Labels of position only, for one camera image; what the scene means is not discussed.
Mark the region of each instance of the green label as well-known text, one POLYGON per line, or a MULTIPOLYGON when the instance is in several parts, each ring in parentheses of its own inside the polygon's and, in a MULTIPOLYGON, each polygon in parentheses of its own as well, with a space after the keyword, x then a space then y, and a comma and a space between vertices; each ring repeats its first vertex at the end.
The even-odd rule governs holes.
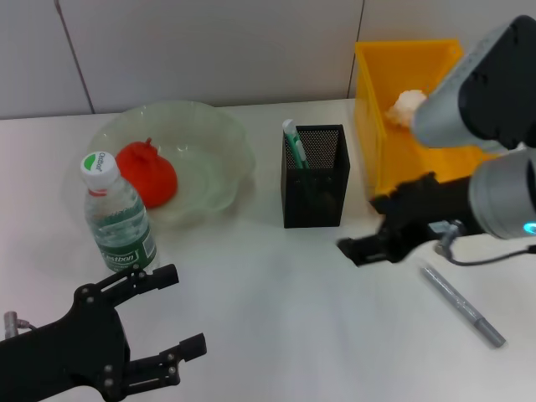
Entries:
POLYGON ((106 266, 115 272, 123 271, 132 266, 145 269, 157 254, 157 246, 151 236, 150 228, 147 228, 140 239, 129 245, 121 247, 98 246, 106 266))

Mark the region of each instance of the yellow bin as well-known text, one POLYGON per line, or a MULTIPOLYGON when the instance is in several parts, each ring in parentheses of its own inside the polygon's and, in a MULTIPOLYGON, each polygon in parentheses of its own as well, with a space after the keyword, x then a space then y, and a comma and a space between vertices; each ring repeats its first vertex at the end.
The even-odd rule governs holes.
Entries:
POLYGON ((359 42, 355 121, 367 173, 367 195, 388 193, 401 182, 435 172, 439 182, 471 175, 493 156, 477 147, 430 149, 385 112, 405 90, 427 95, 463 55, 457 40, 359 42))

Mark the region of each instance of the black mesh pen holder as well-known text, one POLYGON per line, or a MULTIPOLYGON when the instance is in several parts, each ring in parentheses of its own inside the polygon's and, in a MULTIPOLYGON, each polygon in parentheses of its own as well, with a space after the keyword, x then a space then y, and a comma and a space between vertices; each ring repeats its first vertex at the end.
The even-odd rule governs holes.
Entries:
POLYGON ((342 125, 298 126, 309 168, 297 168, 283 134, 281 200, 285 228, 339 226, 350 161, 342 125))

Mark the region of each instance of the table surface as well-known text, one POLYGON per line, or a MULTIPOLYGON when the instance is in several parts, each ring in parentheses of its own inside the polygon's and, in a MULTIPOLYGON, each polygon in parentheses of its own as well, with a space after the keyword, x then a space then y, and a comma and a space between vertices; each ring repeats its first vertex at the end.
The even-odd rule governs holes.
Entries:
MULTIPOLYGON (((180 283, 118 307, 132 358, 204 332, 208 354, 179 367, 182 383, 130 402, 526 400, 536 392, 536 270, 529 256, 472 268, 422 245, 406 261, 358 268, 335 245, 372 234, 353 101, 229 107, 257 169, 226 211, 157 231, 161 262, 180 283), (352 165, 339 228, 283 229, 281 122, 343 124, 352 165), (492 349, 418 270, 429 261, 508 340, 492 349)), ((36 326, 70 308, 74 290, 108 275, 83 219, 80 159, 114 115, 0 121, 0 311, 36 326)), ((471 260, 529 240, 459 240, 471 260)), ((51 402, 101 397, 73 389, 51 402)))

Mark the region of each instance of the plastic bottle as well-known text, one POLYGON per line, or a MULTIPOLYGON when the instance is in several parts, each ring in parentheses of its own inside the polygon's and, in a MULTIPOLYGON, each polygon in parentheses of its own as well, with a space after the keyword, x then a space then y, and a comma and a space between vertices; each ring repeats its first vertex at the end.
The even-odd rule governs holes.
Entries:
POLYGON ((158 268, 147 211, 137 191, 121 177, 114 157, 93 152, 80 169, 89 189, 85 220, 106 266, 115 272, 131 266, 148 273, 158 268))

